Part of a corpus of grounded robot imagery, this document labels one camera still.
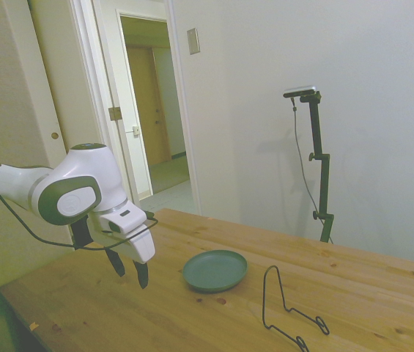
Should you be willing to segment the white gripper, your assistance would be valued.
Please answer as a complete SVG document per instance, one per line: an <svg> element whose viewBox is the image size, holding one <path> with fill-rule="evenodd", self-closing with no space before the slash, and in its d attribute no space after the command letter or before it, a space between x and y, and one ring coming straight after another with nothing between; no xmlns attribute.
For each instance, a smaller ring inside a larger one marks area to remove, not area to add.
<svg viewBox="0 0 414 352"><path fill-rule="evenodd" d="M133 260L140 287L147 287L149 269L146 262L155 255L155 245L147 227L137 227L127 234L93 232L92 238L98 244L109 248L106 249L106 255L119 277L125 275L125 267L119 256L122 254Z"/></svg>

